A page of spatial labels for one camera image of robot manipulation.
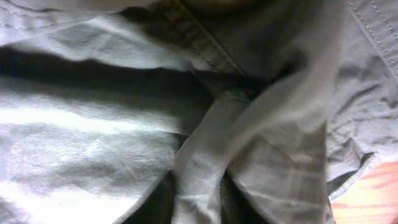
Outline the grey shorts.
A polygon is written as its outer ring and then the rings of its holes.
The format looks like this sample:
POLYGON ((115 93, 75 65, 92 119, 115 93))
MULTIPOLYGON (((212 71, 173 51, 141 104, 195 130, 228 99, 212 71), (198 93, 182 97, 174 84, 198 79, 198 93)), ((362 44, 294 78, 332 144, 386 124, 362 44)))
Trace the grey shorts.
POLYGON ((334 223, 396 160, 396 1, 1 2, 2 223, 334 223))

